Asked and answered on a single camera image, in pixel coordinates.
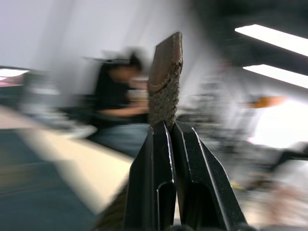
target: fluorescent light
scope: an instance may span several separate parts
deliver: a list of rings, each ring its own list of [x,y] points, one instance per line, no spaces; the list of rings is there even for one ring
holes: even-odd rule
[[[20,76],[24,73],[27,73],[29,71],[25,70],[13,70],[13,69],[0,69],[0,76],[1,77],[15,77]]]
[[[236,32],[259,39],[272,45],[308,56],[308,39],[290,35],[260,25],[244,26]]]
[[[286,83],[291,83],[303,88],[308,88],[308,76],[301,75],[295,72],[286,71],[268,65],[255,65],[243,67],[245,70],[252,71],[270,78],[274,78]]]

